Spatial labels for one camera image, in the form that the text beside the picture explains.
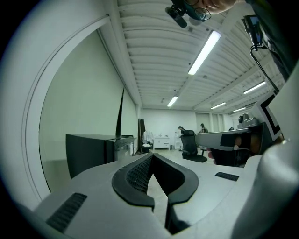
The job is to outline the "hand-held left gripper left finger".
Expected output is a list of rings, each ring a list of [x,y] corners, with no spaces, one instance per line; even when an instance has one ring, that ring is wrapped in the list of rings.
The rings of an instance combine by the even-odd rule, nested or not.
[[[74,193],[87,198],[64,234],[74,239],[163,239],[165,228],[150,207],[129,205],[112,187],[115,172],[141,155],[90,168],[48,195],[34,214],[46,221]]]

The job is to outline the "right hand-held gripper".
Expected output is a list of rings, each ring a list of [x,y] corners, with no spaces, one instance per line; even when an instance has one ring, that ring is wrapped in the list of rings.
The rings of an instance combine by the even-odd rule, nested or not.
[[[234,150],[235,137],[245,133],[258,135],[261,140],[259,155],[283,141],[280,126],[269,107],[275,96],[274,92],[267,94],[257,101],[248,113],[239,116],[237,128],[249,130],[196,134],[196,144],[209,148],[209,155],[217,165],[243,167],[250,158],[250,151],[244,148]]]

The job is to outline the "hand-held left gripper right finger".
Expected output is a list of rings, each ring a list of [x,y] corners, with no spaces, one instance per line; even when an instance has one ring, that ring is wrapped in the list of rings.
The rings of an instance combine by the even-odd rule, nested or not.
[[[243,168],[153,155],[153,174],[168,197],[165,228],[176,234],[211,212],[235,186]]]

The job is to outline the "person's right hand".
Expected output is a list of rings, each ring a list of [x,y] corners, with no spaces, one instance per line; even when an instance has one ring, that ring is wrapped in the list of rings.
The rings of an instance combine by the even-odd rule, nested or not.
[[[248,148],[251,155],[257,155],[260,151],[261,140],[256,134],[248,136],[237,136],[235,138],[235,148]]]

